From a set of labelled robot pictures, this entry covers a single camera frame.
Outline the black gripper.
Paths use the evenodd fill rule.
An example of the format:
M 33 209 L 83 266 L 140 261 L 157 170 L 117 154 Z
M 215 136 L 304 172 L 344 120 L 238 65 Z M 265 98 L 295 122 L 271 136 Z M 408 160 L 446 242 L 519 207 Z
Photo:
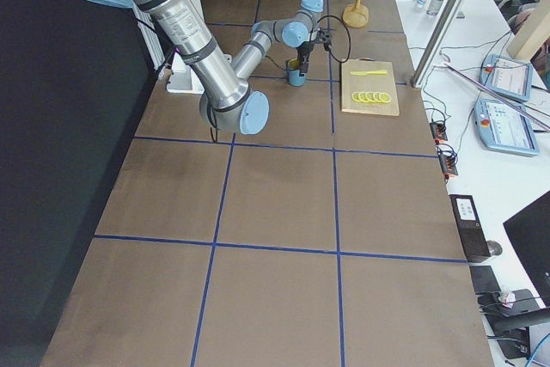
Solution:
M 329 29 L 318 28 L 309 34 L 308 42 L 303 42 L 298 47 L 298 69 L 301 75 L 305 75 L 309 70 L 309 50 L 313 50 L 315 45 L 322 45 L 325 50 L 332 49 L 332 34 Z

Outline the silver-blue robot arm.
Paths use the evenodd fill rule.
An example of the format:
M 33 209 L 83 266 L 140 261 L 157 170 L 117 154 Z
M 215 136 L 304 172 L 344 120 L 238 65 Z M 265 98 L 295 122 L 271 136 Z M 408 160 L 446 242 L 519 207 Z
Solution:
M 201 81 L 205 92 L 200 111 L 211 126 L 244 135 L 264 128 L 269 116 L 267 97 L 236 75 L 191 0 L 87 1 L 122 9 L 138 7 L 159 23 Z
M 324 0 L 301 0 L 301 8 L 288 19 L 260 21 L 253 25 L 249 41 L 233 58 L 231 67 L 240 79 L 248 79 L 266 57 L 274 43 L 283 43 L 296 49 L 296 62 L 287 62 L 283 71 L 294 87 L 303 86 L 309 70 L 309 56 L 315 45 L 321 44 L 329 52 L 331 34 L 319 27 Z

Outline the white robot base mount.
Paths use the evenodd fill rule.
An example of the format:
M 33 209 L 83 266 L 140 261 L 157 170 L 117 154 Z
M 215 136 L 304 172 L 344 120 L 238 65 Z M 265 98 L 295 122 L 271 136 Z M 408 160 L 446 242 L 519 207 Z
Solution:
M 171 75 L 166 89 L 169 93 L 202 95 L 204 87 L 193 69 L 176 53 L 171 65 Z

